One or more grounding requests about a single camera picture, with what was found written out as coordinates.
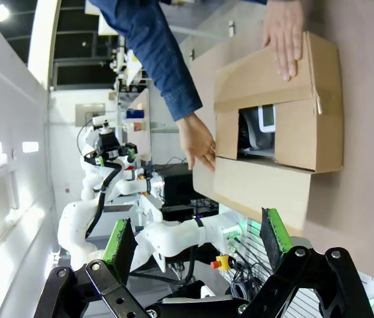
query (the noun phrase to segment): blue sleeve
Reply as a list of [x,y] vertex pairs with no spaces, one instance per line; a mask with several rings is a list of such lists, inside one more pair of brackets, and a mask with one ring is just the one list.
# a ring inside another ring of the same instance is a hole
[[126,39],[154,80],[174,121],[202,107],[193,79],[157,0],[90,0]]

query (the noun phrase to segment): open cardboard box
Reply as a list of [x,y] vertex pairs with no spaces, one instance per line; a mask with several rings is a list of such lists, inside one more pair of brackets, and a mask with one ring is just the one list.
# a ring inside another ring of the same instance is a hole
[[[292,234],[300,234],[311,175],[342,168],[338,49],[306,32],[297,76],[283,81],[276,67],[266,48],[216,74],[214,192],[258,221],[261,207],[275,207]],[[268,104],[277,104],[274,160],[237,157],[239,110]]]

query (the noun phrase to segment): white device in box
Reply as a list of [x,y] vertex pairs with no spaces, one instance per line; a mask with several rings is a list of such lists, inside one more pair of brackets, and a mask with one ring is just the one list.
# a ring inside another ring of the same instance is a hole
[[259,106],[259,128],[263,133],[275,132],[275,105]]

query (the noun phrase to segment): human arm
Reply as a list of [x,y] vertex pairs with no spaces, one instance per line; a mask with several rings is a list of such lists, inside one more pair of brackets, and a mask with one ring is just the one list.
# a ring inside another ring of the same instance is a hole
[[198,158],[214,169],[212,134],[194,114],[200,109],[199,94],[183,60],[176,39],[156,0],[91,0],[107,23],[125,37],[141,61],[179,127],[181,147],[189,168]]
[[297,61],[303,51],[303,6],[301,0],[267,2],[263,45],[271,45],[278,63],[278,74],[284,80],[297,74]]

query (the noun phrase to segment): human hand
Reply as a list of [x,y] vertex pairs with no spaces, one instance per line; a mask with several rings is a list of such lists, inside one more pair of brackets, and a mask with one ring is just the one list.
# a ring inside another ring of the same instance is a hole
[[196,114],[192,114],[176,123],[181,137],[181,148],[187,157],[188,169],[193,169],[197,158],[213,172],[216,166],[214,159],[216,144],[204,122]]
[[263,22],[263,46],[272,45],[278,74],[284,80],[297,74],[303,42],[303,6],[301,0],[269,0]]

